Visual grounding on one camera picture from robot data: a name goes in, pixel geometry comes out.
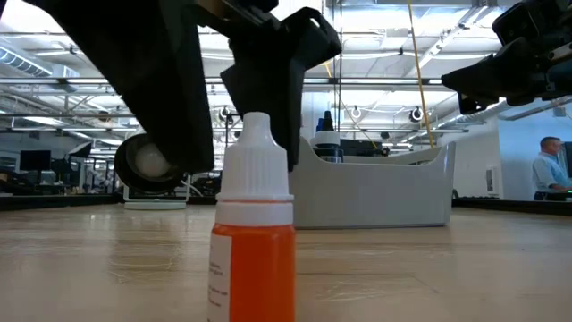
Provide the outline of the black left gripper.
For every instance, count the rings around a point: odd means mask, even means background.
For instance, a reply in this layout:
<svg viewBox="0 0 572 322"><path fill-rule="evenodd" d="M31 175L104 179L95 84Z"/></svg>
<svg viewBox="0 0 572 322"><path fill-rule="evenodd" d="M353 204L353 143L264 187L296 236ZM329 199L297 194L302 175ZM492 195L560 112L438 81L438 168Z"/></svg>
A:
<svg viewBox="0 0 572 322"><path fill-rule="evenodd" d="M299 161L305 74L341 53L333 26L278 0L26 0L48 13L96 66L164 157L189 173L214 167L198 24L229 38L221 73L237 112L270 116L274 140Z"/></svg>

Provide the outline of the black aluminium table frame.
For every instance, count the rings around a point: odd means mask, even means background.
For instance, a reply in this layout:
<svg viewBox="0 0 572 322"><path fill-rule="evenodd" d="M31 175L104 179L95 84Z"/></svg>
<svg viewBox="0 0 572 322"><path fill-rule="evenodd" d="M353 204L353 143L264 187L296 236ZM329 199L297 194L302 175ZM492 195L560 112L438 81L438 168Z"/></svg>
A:
<svg viewBox="0 0 572 322"><path fill-rule="evenodd" d="M38 208L67 208L123 203L117 194L72 196L10 196L0 197L0 211ZM537 215L572 216L572 202L522 201L490 198L457 198L451 200L454 208L478 208Z"/></svg>

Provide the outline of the black computer monitor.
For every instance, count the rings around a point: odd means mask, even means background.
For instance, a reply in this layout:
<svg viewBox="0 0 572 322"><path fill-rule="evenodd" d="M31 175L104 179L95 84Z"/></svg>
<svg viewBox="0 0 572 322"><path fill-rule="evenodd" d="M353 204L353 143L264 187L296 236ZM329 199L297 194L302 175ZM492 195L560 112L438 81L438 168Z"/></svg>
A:
<svg viewBox="0 0 572 322"><path fill-rule="evenodd" d="M51 169L50 150L22 150L20 153L21 171L48 171Z"/></svg>

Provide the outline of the grey plastic bin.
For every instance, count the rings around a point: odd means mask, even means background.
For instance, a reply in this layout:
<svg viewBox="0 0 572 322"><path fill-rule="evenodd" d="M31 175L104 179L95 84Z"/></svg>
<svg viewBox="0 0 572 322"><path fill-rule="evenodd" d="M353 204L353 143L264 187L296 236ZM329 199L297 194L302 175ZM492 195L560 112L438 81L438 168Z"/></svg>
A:
<svg viewBox="0 0 572 322"><path fill-rule="evenodd" d="M445 226L450 222L456 144L393 157L326 162L302 138L290 173L298 229Z"/></svg>

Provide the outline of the silver ceiling duct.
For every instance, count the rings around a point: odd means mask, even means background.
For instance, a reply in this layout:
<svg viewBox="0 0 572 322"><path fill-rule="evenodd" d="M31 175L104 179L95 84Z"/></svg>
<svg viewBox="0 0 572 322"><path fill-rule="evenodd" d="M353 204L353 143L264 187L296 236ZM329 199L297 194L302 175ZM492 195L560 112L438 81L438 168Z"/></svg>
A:
<svg viewBox="0 0 572 322"><path fill-rule="evenodd" d="M505 100L486 108L484 111L468 115L456 115L438 123L433 130L436 132L452 131L452 126L468 126L473 123L485 123L488 119L498 116L502 121L517 121L556 107L566 107L572 104L572 96L553 99L550 101L536 100L524 106L509 106Z"/></svg>

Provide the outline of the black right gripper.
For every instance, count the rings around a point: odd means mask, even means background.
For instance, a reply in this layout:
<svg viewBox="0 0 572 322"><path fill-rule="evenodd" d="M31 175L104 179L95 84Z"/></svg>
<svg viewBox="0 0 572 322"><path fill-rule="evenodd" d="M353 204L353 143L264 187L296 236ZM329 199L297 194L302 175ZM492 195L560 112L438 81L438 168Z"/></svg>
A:
<svg viewBox="0 0 572 322"><path fill-rule="evenodd" d="M442 75L458 92L462 114L504 99L523 106L572 95L572 0L521 0L492 23L501 48L476 64Z"/></svg>

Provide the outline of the white cylindrical container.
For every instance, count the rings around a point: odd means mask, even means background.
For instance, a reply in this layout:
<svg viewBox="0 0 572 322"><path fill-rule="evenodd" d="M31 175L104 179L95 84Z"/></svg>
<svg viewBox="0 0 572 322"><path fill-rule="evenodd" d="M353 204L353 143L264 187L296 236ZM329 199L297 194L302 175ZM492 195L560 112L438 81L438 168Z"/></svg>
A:
<svg viewBox="0 0 572 322"><path fill-rule="evenodd" d="M183 210L187 206L189 177L172 165L144 132L136 132L119 146L114 171L123 183L127 210Z"/></svg>

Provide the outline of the small orange-red dye bottle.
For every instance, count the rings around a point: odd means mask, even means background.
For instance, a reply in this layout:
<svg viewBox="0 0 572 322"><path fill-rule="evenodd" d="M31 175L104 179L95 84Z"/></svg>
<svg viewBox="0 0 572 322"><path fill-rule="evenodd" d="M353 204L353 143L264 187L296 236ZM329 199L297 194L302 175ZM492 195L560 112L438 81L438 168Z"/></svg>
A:
<svg viewBox="0 0 572 322"><path fill-rule="evenodd" d="M268 114L244 114L216 200L206 322L294 322L293 197Z"/></svg>

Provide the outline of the person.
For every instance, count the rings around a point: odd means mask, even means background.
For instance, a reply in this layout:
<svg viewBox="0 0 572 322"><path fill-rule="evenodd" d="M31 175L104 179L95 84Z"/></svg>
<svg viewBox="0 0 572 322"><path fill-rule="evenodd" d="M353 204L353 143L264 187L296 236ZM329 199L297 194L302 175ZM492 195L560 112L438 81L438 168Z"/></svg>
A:
<svg viewBox="0 0 572 322"><path fill-rule="evenodd" d="M565 201L564 194L572 191L572 180L559 164L561 140L552 136L544 137L540 141L540 148L532 163L534 200Z"/></svg>

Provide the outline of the black mesh computer case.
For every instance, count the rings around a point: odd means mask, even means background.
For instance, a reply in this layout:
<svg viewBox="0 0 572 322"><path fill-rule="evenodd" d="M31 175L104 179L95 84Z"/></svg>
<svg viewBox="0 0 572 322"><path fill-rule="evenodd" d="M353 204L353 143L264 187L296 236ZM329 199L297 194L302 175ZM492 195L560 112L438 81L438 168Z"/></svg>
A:
<svg viewBox="0 0 572 322"><path fill-rule="evenodd" d="M370 140L341 140L341 149L345 156L353 157L387 157L389 148L376 145Z"/></svg>

